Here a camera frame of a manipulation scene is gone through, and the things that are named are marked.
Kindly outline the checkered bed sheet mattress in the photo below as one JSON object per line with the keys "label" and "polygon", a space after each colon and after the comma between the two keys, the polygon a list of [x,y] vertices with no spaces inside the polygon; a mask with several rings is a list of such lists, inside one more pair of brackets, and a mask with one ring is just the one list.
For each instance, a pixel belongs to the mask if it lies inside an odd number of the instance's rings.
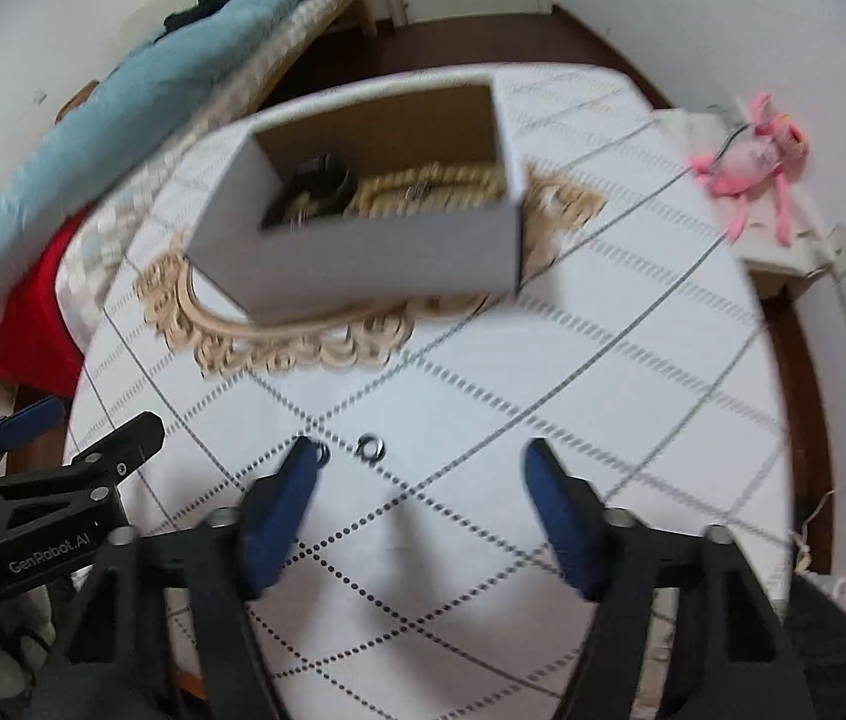
{"label": "checkered bed sheet mattress", "polygon": [[304,0],[211,91],[188,121],[88,210],[67,244],[55,297],[68,336],[85,351],[121,261],[164,184],[199,141],[256,110],[291,64],[335,20],[364,0]]}

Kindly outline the white cloth covered box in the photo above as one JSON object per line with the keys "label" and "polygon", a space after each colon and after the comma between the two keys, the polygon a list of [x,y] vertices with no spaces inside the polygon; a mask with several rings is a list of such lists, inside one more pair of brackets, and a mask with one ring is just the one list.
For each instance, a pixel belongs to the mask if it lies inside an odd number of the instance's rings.
{"label": "white cloth covered box", "polygon": [[[654,119],[682,156],[700,156],[724,145],[732,130],[714,112],[688,112],[683,109],[661,109]],[[757,187],[743,195],[747,221],[740,238],[732,244],[737,259],[747,266],[761,299],[774,298],[784,286],[812,281],[827,273],[833,263],[833,249],[827,232],[800,188],[791,190],[791,231],[793,242],[776,241],[776,207],[773,190]]]}

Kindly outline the pink panther plush toy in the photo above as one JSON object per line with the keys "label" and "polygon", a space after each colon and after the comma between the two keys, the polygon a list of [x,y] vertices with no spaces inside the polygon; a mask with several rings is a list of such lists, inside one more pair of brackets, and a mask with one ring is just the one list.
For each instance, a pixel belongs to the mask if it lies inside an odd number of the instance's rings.
{"label": "pink panther plush toy", "polygon": [[766,190],[775,204],[775,239],[781,247],[794,242],[791,182],[804,171],[809,140],[789,115],[773,103],[770,93],[750,103],[752,132],[734,142],[719,164],[714,153],[693,154],[688,167],[714,200],[729,200],[732,215],[725,234],[731,242],[742,238],[752,206]]}

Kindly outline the white cardboard jewelry box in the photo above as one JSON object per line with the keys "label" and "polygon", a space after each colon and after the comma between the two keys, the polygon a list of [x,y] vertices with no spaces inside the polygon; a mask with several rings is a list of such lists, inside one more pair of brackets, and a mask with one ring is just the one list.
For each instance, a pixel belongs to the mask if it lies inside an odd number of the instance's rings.
{"label": "white cardboard jewelry box", "polygon": [[[263,221],[293,174],[324,156],[350,171],[347,208]],[[522,277],[526,184],[491,71],[382,76],[249,119],[185,255],[260,323],[509,293]]]}

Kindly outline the red blanket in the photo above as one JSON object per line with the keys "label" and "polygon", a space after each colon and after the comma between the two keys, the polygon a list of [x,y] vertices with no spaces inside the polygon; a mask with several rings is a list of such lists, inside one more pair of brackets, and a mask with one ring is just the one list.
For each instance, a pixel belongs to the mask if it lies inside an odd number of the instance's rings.
{"label": "red blanket", "polygon": [[71,338],[55,296],[55,278],[68,244],[88,210],[71,216],[41,257],[11,290],[0,319],[0,383],[42,394],[75,394],[83,353]]}

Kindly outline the white diamond pattern tablecloth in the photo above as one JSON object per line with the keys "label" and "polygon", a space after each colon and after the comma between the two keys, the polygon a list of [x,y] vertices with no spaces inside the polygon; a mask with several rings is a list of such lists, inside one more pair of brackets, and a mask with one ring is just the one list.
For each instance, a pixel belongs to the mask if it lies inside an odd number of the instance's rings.
{"label": "white diamond pattern tablecloth", "polygon": [[330,460],[280,582],[252,608],[298,718],[547,718],[589,606],[522,483],[529,440],[652,527],[725,525],[789,595],[786,410],[765,320],[700,186],[625,75],[498,65],[524,160],[594,188],[511,299],[400,310],[250,358],[176,319],[182,246],[247,122],[176,167],[128,246],[67,431],[142,411],[163,450],[124,483],[150,535],[200,522],[298,434]]}

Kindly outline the wooden bed frame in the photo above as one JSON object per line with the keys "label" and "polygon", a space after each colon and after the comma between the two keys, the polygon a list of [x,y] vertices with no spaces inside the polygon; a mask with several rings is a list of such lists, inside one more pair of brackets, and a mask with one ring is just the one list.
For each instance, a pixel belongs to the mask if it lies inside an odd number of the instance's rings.
{"label": "wooden bed frame", "polygon": [[347,0],[334,11],[324,29],[325,34],[356,29],[361,36],[376,39],[376,18],[371,13],[371,0]]}

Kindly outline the grey clothes hanger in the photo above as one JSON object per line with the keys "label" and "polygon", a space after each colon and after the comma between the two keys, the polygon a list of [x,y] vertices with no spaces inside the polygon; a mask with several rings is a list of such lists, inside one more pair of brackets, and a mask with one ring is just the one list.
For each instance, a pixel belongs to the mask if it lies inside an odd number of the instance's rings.
{"label": "grey clothes hanger", "polygon": [[752,132],[754,121],[752,121],[752,114],[748,112],[748,107],[740,98],[729,106],[711,106],[709,110],[719,115],[725,128],[724,142],[714,153],[714,163],[719,164],[736,140]]}

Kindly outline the light blue duvet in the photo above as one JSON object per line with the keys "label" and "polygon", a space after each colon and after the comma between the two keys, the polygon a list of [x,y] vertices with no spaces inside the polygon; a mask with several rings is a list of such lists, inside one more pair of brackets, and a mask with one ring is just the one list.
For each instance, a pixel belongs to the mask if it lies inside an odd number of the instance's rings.
{"label": "light blue duvet", "polygon": [[306,0],[228,0],[142,44],[42,138],[0,197],[0,305],[76,211],[192,119]]}

